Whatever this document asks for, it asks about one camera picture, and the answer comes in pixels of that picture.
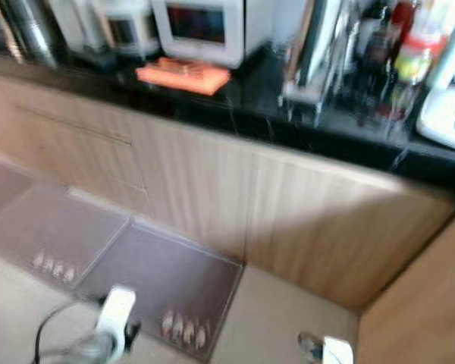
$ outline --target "black countertop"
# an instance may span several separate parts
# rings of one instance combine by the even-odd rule
[[[0,53],[0,74],[110,102],[197,127],[298,149],[408,177],[455,192],[455,150],[414,131],[361,122],[328,105],[315,122],[312,109],[279,105],[283,61],[266,54],[214,96],[200,96],[140,82],[135,65],[98,72],[70,56],[53,66]]]

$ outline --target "microwave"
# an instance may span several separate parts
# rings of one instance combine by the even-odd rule
[[[167,55],[236,69],[270,38],[275,0],[153,0]]]

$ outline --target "gray mat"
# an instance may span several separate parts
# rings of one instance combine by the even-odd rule
[[[32,186],[31,177],[0,164],[0,211]]]
[[[113,284],[131,287],[137,294],[133,317],[142,322],[146,333],[207,361],[242,270],[238,264],[179,243],[177,238],[133,224],[97,261],[78,291],[98,297]],[[183,333],[187,326],[193,329],[192,336],[187,335],[191,342],[176,337],[168,325],[162,327],[169,316],[177,328],[182,323]],[[196,347],[195,338],[202,330],[206,342]]]
[[[35,185],[0,215],[0,256],[56,287],[72,288],[127,219]]]

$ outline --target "microwave window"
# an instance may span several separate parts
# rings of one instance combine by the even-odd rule
[[[172,36],[207,40],[224,44],[224,17],[222,10],[167,7]]]

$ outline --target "cable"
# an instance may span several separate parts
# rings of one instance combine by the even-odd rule
[[[63,306],[59,307],[58,309],[55,309],[51,313],[49,313],[40,323],[39,328],[37,329],[37,334],[36,334],[36,342],[34,344],[34,354],[33,354],[33,360],[31,364],[40,364],[40,337],[42,335],[42,330],[46,326],[47,322],[49,322],[50,319],[54,318],[57,314],[61,313],[65,309],[68,309],[72,306],[75,306],[77,304],[81,303],[80,301],[73,301],[64,304]]]

